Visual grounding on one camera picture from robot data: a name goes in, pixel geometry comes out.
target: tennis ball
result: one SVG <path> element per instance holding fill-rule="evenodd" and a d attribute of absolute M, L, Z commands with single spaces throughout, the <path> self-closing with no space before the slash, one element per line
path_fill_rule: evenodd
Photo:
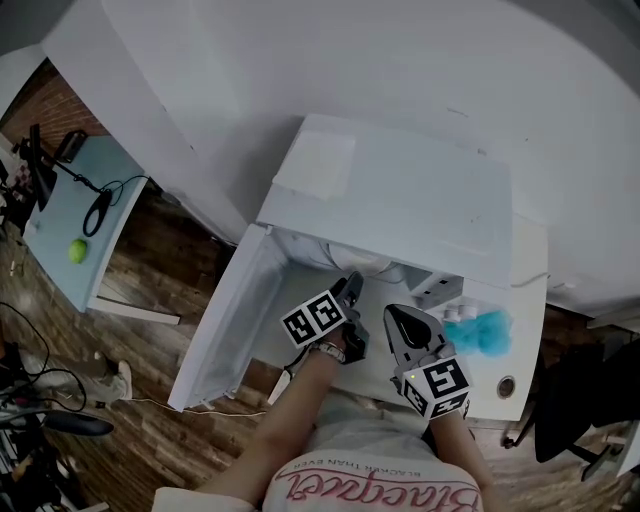
<path fill-rule="evenodd" d="M 87 257 L 87 242 L 74 240 L 69 247 L 69 259 L 72 263 L 82 263 Z"/>

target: light blue desk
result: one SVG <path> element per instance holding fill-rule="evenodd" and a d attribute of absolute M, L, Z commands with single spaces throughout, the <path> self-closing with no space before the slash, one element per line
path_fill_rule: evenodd
<path fill-rule="evenodd" d="M 122 182 L 144 174 L 140 166 L 113 137 L 89 137 L 67 167 L 86 176 L 101 188 L 113 180 Z M 120 296 L 101 296 L 101 283 L 116 242 L 135 205 L 145 179 L 125 185 L 118 203 L 109 208 L 102 227 L 91 238 L 82 232 L 87 211 L 98 195 L 59 168 L 54 168 L 58 181 L 43 212 L 37 206 L 31 215 L 24 239 L 42 268 L 60 291 L 78 309 L 99 309 L 109 313 L 156 322 L 177 324 L 175 315 L 157 313 L 129 304 Z M 119 192 L 114 191 L 115 201 Z M 69 246 L 76 239 L 88 244 L 87 257 L 81 264 L 69 260 Z"/>

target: wristwatch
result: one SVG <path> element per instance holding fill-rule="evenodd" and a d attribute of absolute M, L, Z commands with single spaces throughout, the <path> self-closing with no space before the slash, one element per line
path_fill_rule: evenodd
<path fill-rule="evenodd" d="M 347 360 L 344 352 L 327 340 L 316 341 L 313 345 L 311 345 L 311 350 L 319 350 L 320 352 L 330 355 L 340 364 L 344 364 L 344 362 Z"/>

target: wooden floor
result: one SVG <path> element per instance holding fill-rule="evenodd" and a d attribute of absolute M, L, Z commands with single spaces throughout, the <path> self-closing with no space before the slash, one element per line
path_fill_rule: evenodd
<path fill-rule="evenodd" d="M 16 232 L 11 236 L 17 238 Z M 228 251 L 180 208 L 147 188 L 118 243 L 104 284 L 138 305 L 182 315 L 181 325 L 95 311 L 78 313 L 15 240 L 0 245 L 0 300 L 26 314 L 54 353 L 89 358 L 100 350 L 111 359 L 126 359 L 133 369 L 134 396 L 166 403 L 228 257 Z M 9 277 L 13 260 L 24 262 L 23 268 Z M 0 318 L 8 337 L 38 347 L 28 327 L 10 311 L 0 309 Z M 543 335 L 545 359 L 553 361 L 569 344 L 590 343 L 600 335 L 586 331 L 583 318 L 549 309 Z M 219 400 L 216 410 L 231 414 L 265 410 L 278 375 L 273 368 L 253 363 L 237 399 Z M 91 412 L 112 421 L 114 433 L 100 440 L 62 434 L 50 439 L 77 461 L 87 500 L 105 501 L 116 512 L 149 510 L 158 487 L 190 488 L 212 478 L 242 452 L 260 421 L 259 416 L 178 414 L 150 402 L 116 403 L 109 410 Z M 513 510 L 609 510 L 631 482 L 631 476 L 605 475 L 581 484 L 583 465 L 574 456 L 537 464 L 532 439 L 507 451 L 500 447 L 505 424 L 471 423 Z M 585 442 L 597 449 L 600 438 L 596 433 Z"/>

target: blue cloth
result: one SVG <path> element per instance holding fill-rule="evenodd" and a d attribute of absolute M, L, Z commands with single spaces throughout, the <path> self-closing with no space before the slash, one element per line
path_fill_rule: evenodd
<path fill-rule="evenodd" d="M 511 350 L 511 318 L 505 311 L 485 313 L 474 320 L 445 322 L 444 332 L 459 354 L 480 351 L 487 357 L 501 357 Z"/>

